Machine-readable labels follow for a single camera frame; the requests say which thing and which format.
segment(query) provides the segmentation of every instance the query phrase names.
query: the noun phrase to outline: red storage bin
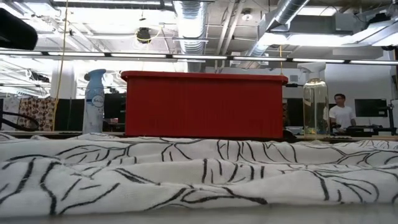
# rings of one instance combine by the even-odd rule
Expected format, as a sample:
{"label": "red storage bin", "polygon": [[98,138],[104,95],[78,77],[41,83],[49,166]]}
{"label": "red storage bin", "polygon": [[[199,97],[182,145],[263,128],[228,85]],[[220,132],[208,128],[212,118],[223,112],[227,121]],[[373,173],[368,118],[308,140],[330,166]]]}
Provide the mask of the red storage bin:
{"label": "red storage bin", "polygon": [[281,75],[122,72],[126,135],[281,138]]}

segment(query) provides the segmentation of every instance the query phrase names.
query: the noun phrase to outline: wall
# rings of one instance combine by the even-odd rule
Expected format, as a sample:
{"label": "wall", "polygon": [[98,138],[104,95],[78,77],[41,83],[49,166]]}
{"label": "wall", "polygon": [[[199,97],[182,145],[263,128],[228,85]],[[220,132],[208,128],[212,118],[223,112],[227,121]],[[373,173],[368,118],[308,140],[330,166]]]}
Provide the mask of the wall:
{"label": "wall", "polygon": [[[379,60],[389,60],[385,54]],[[392,67],[374,65],[337,65],[328,64],[325,70],[326,82],[329,87],[329,101],[334,102],[333,96],[343,93],[347,96],[346,104],[355,111],[354,99],[386,99],[387,103],[393,99],[393,86],[391,82]],[[213,73],[213,68],[206,68],[206,72]],[[280,75],[280,69],[251,69],[224,68],[222,73],[238,73],[252,75]],[[298,75],[298,69],[283,69],[287,77]],[[305,77],[300,77],[299,83],[304,83]],[[284,98],[301,98],[302,88],[283,88]],[[389,127],[388,118],[357,118],[358,125],[378,124]]]}

